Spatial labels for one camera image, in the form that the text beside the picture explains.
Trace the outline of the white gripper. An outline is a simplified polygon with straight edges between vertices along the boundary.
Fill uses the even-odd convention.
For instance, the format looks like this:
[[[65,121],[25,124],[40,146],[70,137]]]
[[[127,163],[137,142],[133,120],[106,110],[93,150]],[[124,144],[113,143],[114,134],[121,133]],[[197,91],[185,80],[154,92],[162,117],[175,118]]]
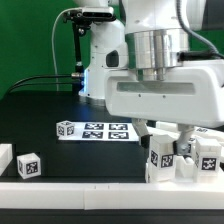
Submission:
[[[111,71],[105,80],[110,114],[132,119],[139,145],[150,145],[146,120],[177,123],[176,155],[186,155],[193,126],[224,125],[224,60],[186,61],[163,81],[139,81],[130,70]]]

